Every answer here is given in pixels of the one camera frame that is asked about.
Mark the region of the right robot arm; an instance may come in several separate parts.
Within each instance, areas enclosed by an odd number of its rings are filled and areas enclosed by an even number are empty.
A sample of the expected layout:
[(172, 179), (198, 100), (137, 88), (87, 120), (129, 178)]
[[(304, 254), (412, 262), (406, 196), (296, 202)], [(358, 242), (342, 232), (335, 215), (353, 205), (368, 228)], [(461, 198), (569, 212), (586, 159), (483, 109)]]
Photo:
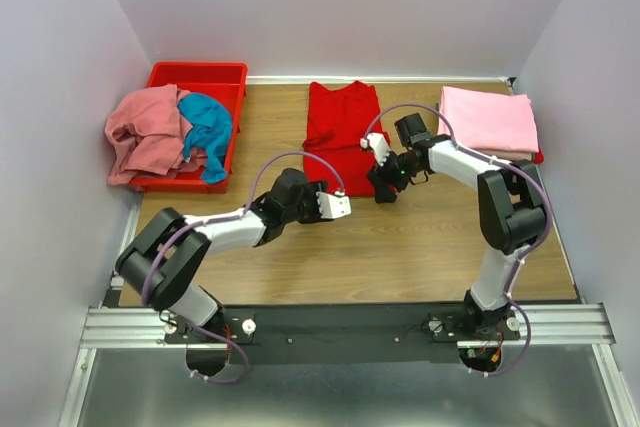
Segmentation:
[(460, 322), (469, 336), (492, 333), (509, 316), (513, 285), (526, 258), (551, 230), (549, 200), (536, 168), (530, 161), (507, 162), (474, 151), (451, 132), (433, 135), (418, 113), (395, 127), (405, 148), (401, 153), (372, 128), (360, 140), (375, 159), (367, 173), (375, 201), (393, 203), (420, 174), (446, 175), (476, 192), (487, 249), (479, 277), (465, 294)]

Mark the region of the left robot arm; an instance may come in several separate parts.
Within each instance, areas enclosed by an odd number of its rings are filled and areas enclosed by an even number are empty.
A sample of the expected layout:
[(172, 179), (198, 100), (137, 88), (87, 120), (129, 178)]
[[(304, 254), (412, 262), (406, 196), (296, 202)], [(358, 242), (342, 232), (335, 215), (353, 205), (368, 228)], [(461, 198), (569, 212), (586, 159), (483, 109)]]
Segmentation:
[(290, 223), (324, 222), (319, 200), (328, 192), (328, 181), (287, 168), (269, 191), (233, 212), (190, 218), (165, 208), (120, 254), (115, 271), (143, 305), (227, 336), (223, 305), (194, 281), (206, 255), (265, 245)]

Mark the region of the dusty pink t shirt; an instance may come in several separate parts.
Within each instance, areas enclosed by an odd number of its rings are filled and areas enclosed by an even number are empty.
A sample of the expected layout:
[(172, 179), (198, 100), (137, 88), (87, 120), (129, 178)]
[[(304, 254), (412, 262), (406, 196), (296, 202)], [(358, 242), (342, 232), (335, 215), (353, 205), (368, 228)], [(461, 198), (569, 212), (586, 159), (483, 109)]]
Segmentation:
[(124, 97), (105, 126), (107, 141), (115, 151), (108, 185), (126, 185), (134, 178), (174, 178), (204, 166), (202, 150), (184, 150), (192, 124), (180, 114), (178, 103), (188, 94), (167, 84)]

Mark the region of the red t shirt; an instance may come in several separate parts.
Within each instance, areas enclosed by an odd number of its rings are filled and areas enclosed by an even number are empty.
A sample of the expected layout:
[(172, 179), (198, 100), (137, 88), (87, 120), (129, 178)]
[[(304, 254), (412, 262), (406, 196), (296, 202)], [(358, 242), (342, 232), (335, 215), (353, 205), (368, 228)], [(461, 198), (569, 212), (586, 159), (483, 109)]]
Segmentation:
[(379, 99), (372, 85), (353, 82), (331, 90), (318, 82), (309, 86), (309, 106), (304, 151), (325, 160), (303, 160), (311, 181), (326, 180), (329, 190), (341, 190), (350, 197), (372, 197), (374, 187), (367, 173), (374, 157), (360, 147), (360, 139), (380, 113)]

